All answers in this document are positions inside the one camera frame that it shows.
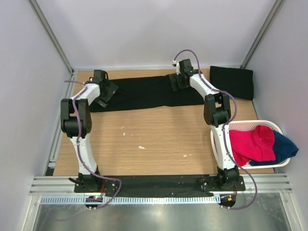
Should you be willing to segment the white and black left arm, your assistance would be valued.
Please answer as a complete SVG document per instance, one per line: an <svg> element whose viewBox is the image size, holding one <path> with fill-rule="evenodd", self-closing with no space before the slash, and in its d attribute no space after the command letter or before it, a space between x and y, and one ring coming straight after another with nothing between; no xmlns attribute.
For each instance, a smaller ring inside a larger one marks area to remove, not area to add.
<svg viewBox="0 0 308 231"><path fill-rule="evenodd" d="M93 76L84 83L75 80L71 80L71 83L80 84L83 88L75 96L64 98L60 103L61 130L73 144L79 165L78 177L69 180L75 184L75 192L95 193L103 187L103 180L90 144L90 106L96 103L105 108L118 86L109 80L108 73L103 70L94 70Z"/></svg>

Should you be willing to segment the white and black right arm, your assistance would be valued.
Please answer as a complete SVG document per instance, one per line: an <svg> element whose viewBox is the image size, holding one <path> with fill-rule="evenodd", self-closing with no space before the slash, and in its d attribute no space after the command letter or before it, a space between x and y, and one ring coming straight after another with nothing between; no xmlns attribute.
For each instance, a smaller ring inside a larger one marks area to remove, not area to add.
<svg viewBox="0 0 308 231"><path fill-rule="evenodd" d="M229 136L231 116L229 95L215 88L201 73L195 70L190 59L173 61L176 73L169 76L174 91L191 87L204 99L204 120L212 131L216 162L218 164L217 185L226 191L239 180L239 169L234 160Z"/></svg>

